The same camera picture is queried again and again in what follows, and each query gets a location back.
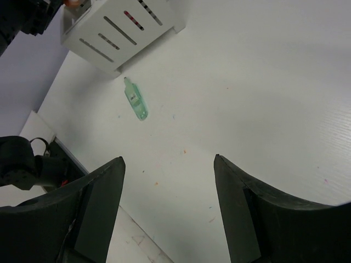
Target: gray wall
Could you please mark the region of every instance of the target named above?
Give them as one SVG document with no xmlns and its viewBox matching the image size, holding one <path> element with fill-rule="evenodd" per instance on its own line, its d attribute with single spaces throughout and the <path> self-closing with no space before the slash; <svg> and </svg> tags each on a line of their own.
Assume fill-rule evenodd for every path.
<svg viewBox="0 0 351 263">
<path fill-rule="evenodd" d="M 20 32 L 0 57 L 0 136 L 18 135 L 37 111 L 68 50 L 60 45 L 60 11 L 43 35 Z"/>
</svg>

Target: table surface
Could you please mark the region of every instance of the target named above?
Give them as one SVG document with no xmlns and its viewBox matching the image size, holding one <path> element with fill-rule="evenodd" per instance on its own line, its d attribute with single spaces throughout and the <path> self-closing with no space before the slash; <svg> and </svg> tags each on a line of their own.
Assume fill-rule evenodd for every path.
<svg viewBox="0 0 351 263">
<path fill-rule="evenodd" d="M 69 53 L 39 115 L 90 171 L 123 156 L 121 206 L 174 262 L 225 263 L 216 153 L 292 195 L 351 199 L 351 2 L 178 8 L 186 29 L 162 36 L 117 79 Z M 143 122 L 125 76 L 148 105 Z"/>
</svg>

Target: green bottle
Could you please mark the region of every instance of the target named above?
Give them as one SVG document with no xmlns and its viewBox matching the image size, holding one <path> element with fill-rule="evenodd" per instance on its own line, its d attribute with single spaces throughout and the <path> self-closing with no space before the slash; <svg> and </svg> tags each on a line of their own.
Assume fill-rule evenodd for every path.
<svg viewBox="0 0 351 263">
<path fill-rule="evenodd" d="M 129 78 L 124 78 L 126 89 L 124 93 L 131 104 L 138 119 L 143 121 L 148 116 L 148 110 L 143 97 L 140 94 L 139 88 L 136 84 L 132 83 Z"/>
</svg>

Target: white basket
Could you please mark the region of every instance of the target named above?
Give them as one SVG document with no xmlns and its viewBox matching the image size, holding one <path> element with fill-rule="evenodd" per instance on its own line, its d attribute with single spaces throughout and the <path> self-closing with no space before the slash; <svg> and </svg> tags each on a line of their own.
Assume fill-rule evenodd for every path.
<svg viewBox="0 0 351 263">
<path fill-rule="evenodd" d="M 123 63 L 172 27 L 179 32 L 185 24 L 166 0 L 85 0 L 63 8 L 61 42 L 117 77 Z"/>
</svg>

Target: black cable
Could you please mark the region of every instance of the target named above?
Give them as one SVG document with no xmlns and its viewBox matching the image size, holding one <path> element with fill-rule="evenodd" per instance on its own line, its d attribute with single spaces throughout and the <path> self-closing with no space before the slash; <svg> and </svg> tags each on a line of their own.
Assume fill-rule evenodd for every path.
<svg viewBox="0 0 351 263">
<path fill-rule="evenodd" d="M 41 140 L 42 142 L 44 142 L 44 143 L 45 143 L 45 151 L 44 151 L 44 154 L 43 154 L 43 155 L 45 155 L 46 152 L 48 152 L 49 155 L 50 155 L 49 143 L 48 143 L 45 139 L 43 139 L 43 138 L 41 138 L 41 137 L 36 137 L 36 138 L 30 140 L 29 142 L 32 143 L 34 140 Z"/>
</svg>

